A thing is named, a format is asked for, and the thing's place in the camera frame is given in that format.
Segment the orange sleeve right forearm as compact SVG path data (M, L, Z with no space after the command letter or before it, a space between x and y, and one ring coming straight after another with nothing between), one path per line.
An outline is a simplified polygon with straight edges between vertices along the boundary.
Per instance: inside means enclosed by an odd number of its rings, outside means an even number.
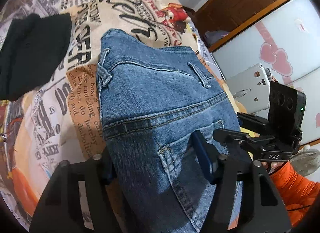
M290 162L285 163L270 178L286 206L292 226L297 226L319 194L319 182L298 174Z

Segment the person's right hand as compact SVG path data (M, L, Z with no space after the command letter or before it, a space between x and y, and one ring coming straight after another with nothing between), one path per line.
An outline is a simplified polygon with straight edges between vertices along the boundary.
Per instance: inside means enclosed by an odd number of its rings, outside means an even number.
M272 174L284 165L283 162L262 162L261 164L266 169L268 174Z

